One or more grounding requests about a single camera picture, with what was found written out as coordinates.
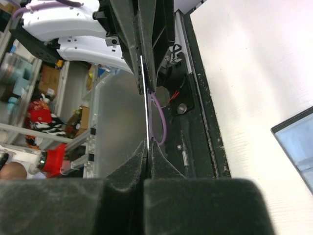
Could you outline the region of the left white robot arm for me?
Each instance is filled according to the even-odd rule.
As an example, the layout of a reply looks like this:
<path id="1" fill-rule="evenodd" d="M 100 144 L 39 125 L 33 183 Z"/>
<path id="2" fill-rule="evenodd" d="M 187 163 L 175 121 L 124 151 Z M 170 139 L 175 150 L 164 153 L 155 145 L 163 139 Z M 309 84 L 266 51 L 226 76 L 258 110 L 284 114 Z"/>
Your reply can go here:
<path id="1" fill-rule="evenodd" d="M 171 0 L 23 0 L 10 32 L 49 62 L 85 61 L 132 73 L 154 92 L 175 43 Z"/>

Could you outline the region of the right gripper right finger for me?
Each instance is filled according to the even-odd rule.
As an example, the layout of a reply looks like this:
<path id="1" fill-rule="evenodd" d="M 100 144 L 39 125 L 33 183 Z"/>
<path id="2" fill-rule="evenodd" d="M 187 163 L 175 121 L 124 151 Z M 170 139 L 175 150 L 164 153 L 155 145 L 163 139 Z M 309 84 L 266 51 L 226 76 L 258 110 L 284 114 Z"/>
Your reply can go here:
<path id="1" fill-rule="evenodd" d="M 272 235 L 260 190 L 245 179 L 187 179 L 156 143 L 149 152 L 151 177 L 144 181 L 147 235 Z"/>

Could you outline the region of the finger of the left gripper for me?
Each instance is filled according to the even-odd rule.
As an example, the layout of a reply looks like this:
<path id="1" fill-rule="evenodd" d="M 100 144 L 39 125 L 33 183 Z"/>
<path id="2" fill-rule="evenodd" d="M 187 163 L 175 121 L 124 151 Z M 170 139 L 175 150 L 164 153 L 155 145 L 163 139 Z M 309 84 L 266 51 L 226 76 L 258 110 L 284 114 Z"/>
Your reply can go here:
<path id="1" fill-rule="evenodd" d="M 139 94 L 143 94 L 142 69 L 140 65 L 140 40 L 138 23 L 132 0 L 111 0 L 110 8 L 122 55 L 132 70 Z"/>
<path id="2" fill-rule="evenodd" d="M 174 2 L 139 0 L 138 22 L 145 76 L 149 90 L 154 91 L 161 64 L 175 43 Z"/>

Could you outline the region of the silver grey credit card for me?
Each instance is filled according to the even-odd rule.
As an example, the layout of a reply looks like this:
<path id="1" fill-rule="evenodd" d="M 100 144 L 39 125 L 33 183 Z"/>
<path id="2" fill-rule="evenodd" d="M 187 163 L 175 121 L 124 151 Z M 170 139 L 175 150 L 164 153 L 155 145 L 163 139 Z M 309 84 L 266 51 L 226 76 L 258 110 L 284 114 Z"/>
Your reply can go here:
<path id="1" fill-rule="evenodd" d="M 142 55 L 140 55 L 140 68 L 141 68 L 141 75 L 142 75 L 142 85 L 143 85 L 144 105 L 145 105 L 147 149 L 150 150 L 148 94 L 147 94 L 146 79 L 145 79 L 145 72 L 144 72 L 144 64 L 143 64 L 143 56 Z"/>

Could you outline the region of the black leather card holder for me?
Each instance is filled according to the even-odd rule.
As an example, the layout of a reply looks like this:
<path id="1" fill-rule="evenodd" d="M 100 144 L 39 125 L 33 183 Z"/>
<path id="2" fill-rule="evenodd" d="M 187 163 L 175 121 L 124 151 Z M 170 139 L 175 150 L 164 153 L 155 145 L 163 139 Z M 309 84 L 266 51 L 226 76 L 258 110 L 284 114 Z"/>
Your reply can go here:
<path id="1" fill-rule="evenodd" d="M 313 108 L 310 107 L 271 128 L 288 159 L 313 190 Z"/>

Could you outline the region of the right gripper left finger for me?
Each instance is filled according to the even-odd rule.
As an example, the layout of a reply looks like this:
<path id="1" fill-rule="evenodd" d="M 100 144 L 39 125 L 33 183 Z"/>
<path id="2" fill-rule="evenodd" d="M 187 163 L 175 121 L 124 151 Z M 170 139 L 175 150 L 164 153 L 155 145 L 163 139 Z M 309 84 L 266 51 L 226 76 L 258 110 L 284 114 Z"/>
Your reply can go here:
<path id="1" fill-rule="evenodd" d="M 143 234 L 142 141 L 103 179 L 4 180 L 0 184 L 3 235 Z"/>

